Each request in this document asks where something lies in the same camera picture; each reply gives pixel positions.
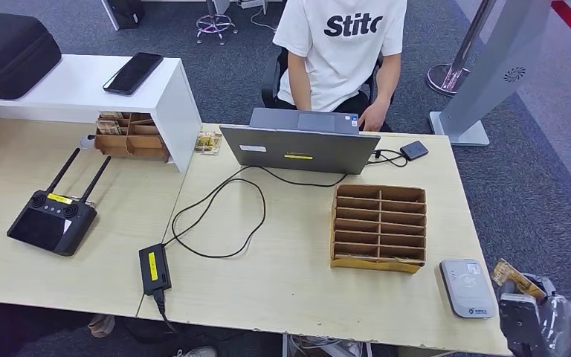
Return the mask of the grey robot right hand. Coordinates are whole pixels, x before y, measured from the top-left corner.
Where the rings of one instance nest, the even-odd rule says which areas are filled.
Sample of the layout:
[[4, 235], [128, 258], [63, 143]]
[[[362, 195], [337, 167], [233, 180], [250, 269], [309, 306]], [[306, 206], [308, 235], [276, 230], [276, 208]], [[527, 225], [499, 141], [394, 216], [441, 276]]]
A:
[[541, 292], [540, 301], [522, 293], [512, 280], [498, 292], [500, 329], [514, 356], [569, 356], [571, 354], [571, 301], [548, 277], [527, 274]]

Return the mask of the person's left hand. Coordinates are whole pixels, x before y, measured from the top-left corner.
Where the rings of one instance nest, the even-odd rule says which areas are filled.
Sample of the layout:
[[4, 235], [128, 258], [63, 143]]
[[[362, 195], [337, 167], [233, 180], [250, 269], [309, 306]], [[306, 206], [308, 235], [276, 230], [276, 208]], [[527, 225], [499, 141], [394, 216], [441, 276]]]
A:
[[361, 131], [379, 132], [385, 124], [390, 102], [388, 100], [376, 100], [368, 106], [359, 117], [358, 127]]

